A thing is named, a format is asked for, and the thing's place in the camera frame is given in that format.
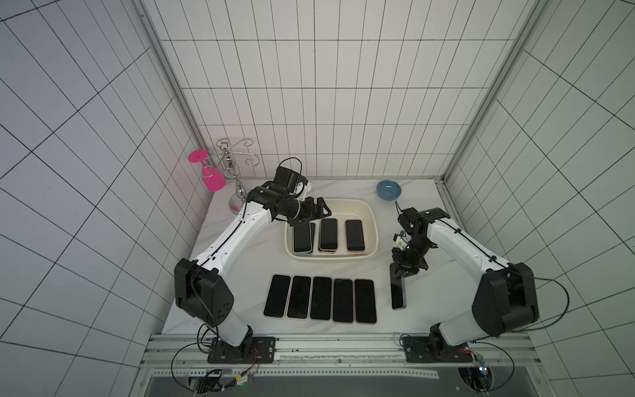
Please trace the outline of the black phone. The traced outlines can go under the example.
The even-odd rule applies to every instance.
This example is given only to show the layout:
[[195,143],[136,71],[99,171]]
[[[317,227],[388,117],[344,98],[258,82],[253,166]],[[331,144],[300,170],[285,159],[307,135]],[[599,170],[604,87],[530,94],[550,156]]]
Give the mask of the black phone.
[[355,319],[359,324],[377,322],[375,286],[372,280],[354,281]]
[[406,307],[405,275],[403,271],[390,271],[391,306],[393,310]]
[[312,284],[310,319],[330,320],[332,316],[332,279],[315,277]]
[[280,319],[284,316],[291,285],[290,276],[274,275],[264,307],[264,316]]
[[309,316],[309,301],[312,278],[308,276],[294,276],[289,293],[287,317],[290,319],[307,319]]

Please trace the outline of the phone with pink case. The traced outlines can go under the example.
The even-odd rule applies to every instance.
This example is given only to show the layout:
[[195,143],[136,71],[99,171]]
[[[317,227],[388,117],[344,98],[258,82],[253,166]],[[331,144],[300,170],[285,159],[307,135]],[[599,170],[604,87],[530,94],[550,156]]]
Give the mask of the phone with pink case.
[[354,320],[353,281],[335,279],[333,282],[332,318],[334,322],[351,324]]

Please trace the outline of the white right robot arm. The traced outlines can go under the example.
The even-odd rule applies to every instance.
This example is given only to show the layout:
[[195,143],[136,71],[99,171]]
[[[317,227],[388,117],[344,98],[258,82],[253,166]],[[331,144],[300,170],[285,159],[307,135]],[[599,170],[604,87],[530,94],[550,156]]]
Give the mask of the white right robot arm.
[[397,211],[398,222],[409,239],[392,248],[392,309],[406,308],[405,280],[428,269],[426,255],[432,249],[443,249],[476,283],[476,294],[468,311],[430,328],[436,348],[459,347],[499,337],[538,320],[535,279],[527,265],[496,256],[464,233],[441,208]]

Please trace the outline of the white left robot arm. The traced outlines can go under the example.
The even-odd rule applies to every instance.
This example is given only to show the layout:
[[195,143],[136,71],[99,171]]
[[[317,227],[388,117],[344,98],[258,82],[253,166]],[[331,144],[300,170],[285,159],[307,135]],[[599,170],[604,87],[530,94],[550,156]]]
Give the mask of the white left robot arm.
[[325,199],[311,197],[310,190],[306,177],[280,165],[273,180],[249,191],[225,231],[193,260],[175,266],[176,307],[213,329],[226,346],[249,351],[253,330],[234,311],[227,278],[252,240],[276,220],[293,227],[332,215]]

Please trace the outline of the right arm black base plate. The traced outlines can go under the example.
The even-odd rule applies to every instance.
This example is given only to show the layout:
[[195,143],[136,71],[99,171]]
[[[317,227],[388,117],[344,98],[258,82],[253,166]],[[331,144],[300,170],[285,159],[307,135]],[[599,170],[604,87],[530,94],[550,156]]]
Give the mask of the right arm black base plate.
[[473,354],[466,350],[466,345],[449,346],[440,337],[423,337],[402,334],[399,341],[405,361],[414,364],[433,363],[471,363]]

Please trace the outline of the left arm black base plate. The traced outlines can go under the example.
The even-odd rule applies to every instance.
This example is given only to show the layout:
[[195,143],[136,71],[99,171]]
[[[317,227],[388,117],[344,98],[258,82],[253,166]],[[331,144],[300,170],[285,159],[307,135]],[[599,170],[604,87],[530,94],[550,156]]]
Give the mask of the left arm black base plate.
[[208,354],[209,364],[241,365],[274,362],[275,337],[251,337],[246,339],[240,347],[232,347],[226,342],[213,344],[213,350]]

